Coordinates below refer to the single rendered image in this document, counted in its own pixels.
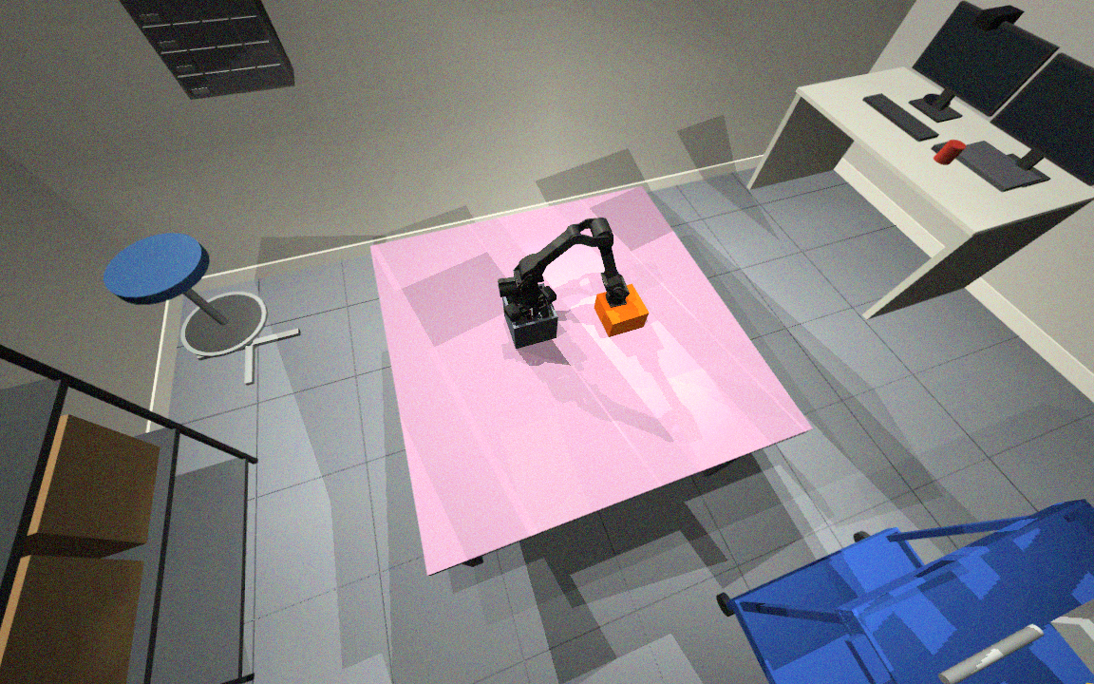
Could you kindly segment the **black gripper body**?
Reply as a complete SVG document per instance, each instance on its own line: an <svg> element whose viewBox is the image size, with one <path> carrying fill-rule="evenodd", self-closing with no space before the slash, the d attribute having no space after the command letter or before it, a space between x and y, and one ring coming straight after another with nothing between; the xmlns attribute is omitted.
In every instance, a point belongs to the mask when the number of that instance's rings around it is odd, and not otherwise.
<svg viewBox="0 0 1094 684"><path fill-rule="evenodd" d="M521 289L519 289L519 291L521 292ZM539 292L542 292L542 294ZM514 321L520 318L522 314L528 314L528 309L542 306L544 297L546 297L548 303L552 303L552 300L556 300L556 292L552 292L550 286L544 286L543 289L539 289L534 295L525 295L521 292L520 299L522 302L519 303L517 306L514 306L514 303L505 306L505 315L511 318L512 323L514 323Z"/></svg>

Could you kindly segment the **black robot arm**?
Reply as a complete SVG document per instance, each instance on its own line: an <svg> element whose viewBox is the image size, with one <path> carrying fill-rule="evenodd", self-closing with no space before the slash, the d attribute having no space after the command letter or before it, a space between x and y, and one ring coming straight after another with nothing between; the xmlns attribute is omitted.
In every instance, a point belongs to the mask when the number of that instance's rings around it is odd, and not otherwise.
<svg viewBox="0 0 1094 684"><path fill-rule="evenodd" d="M593 237L580 234L580 231L590 229ZM528 256L519 260L514 268L514 276L499 278L498 285L500 297L535 295L538 291L538 283L544 282L543 273L551 260L557 259L566 250L574 245L586 245L600 250L604 265L604 273L600 273L605 287L605 300L609 306L626 306L626 297L630 294L624 276L615 267L613 260L613 231L612 225L605 218L585 219L578 224L566 228L563 234L552 239L550 245L544 246L538 253L529 253ZM519 291L521 289L521 292Z"/></svg>

